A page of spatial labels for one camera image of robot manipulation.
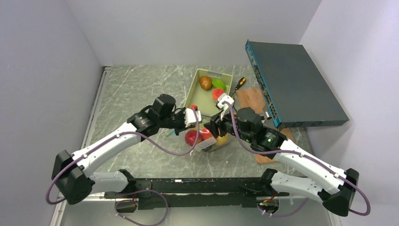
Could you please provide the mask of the yellow lemon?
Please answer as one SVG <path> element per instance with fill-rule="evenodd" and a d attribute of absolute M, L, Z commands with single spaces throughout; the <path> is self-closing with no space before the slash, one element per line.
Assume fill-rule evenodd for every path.
<path fill-rule="evenodd" d="M 216 138 L 216 143 L 215 143 L 215 145 L 216 146 L 222 146 L 222 145 L 225 145 L 226 143 L 228 143 L 229 142 L 229 140 L 230 140 L 230 136 L 229 135 L 225 135 L 225 136 L 219 136 L 219 137 L 217 137 Z"/>

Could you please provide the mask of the clear zip top bag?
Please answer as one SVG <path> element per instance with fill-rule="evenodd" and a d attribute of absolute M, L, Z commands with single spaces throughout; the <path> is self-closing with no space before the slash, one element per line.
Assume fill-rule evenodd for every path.
<path fill-rule="evenodd" d="M 200 124 L 200 127 L 199 127 L 199 128 L 200 128 L 200 130 L 201 130 L 202 128 L 204 128 L 204 125 L 203 125 L 203 124 Z M 193 130 L 193 129 L 197 130 L 196 128 L 191 128 L 191 129 L 188 129 L 188 130 L 186 130 L 186 131 L 183 131 L 182 133 L 180 133 L 180 135 L 185 136 L 185 134 L 186 134 L 187 131 Z M 196 144 L 194 150 L 196 150 L 196 151 L 202 151 L 202 152 L 213 152 L 213 151 L 215 151 L 216 149 L 222 147 L 222 146 L 216 146 L 215 143 L 216 143 L 216 138 L 215 138 L 215 137 L 211 137 L 210 139 L 207 139 L 207 140 L 203 141 L 203 140 L 202 140 L 202 137 L 201 137 L 201 135 L 200 135 L 200 131 L 199 131 L 199 138 L 198 138 L 198 140 L 197 140 L 197 144 Z"/>

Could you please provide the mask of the red apple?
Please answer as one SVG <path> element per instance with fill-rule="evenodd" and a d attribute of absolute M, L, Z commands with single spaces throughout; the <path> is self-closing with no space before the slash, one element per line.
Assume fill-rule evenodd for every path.
<path fill-rule="evenodd" d="M 197 131 L 195 129 L 187 131 L 184 136 L 185 143 L 189 146 L 193 146 L 194 141 L 196 140 L 196 136 Z"/>

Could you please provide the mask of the red strawberry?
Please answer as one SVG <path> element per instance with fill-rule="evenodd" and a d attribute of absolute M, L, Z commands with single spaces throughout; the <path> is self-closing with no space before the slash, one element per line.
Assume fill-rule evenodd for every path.
<path fill-rule="evenodd" d="M 212 135 L 212 133 L 207 128 L 202 128 L 200 130 L 200 135 L 201 135 L 203 141 L 210 139 L 211 137 L 214 137 Z"/>

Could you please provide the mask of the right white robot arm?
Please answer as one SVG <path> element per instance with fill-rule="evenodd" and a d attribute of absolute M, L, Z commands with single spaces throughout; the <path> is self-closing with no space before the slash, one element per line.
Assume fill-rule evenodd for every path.
<path fill-rule="evenodd" d="M 300 148 L 284 134 L 263 125 L 260 115 L 247 107 L 236 115 L 218 113 L 205 123 L 215 137 L 231 134 L 239 142 L 247 142 L 247 150 L 290 165 L 304 177 L 295 177 L 266 169 L 259 180 L 264 195 L 298 194 L 320 202 L 328 211 L 346 217 L 354 213 L 351 204 L 359 188 L 359 173 L 354 169 L 339 169 Z"/>

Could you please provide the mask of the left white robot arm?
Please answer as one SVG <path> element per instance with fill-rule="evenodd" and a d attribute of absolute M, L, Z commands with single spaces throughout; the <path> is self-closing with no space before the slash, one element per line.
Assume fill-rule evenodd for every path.
<path fill-rule="evenodd" d="M 201 121 L 201 112 L 196 106 L 177 109 L 176 100 L 162 94 L 153 104 L 133 114 L 115 131 L 94 144 L 73 153 L 63 150 L 57 154 L 51 185 L 63 195 L 60 201 L 67 201 L 70 205 L 81 202 L 90 194 L 108 191 L 128 198 L 136 189 L 136 181 L 128 171 L 121 169 L 113 173 L 97 173 L 96 170 L 109 159 L 144 140 L 166 153 L 178 155 L 161 147 L 150 137 L 160 129 L 173 129 L 178 135 L 199 126 Z"/>

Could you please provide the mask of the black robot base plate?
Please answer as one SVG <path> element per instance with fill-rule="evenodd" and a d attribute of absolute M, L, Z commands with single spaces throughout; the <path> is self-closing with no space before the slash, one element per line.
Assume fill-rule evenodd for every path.
<path fill-rule="evenodd" d="M 255 208 L 263 198 L 288 196 L 260 178 L 138 178 L 132 190 L 106 192 L 106 199 L 134 198 L 139 210 L 164 207 L 240 206 Z"/>

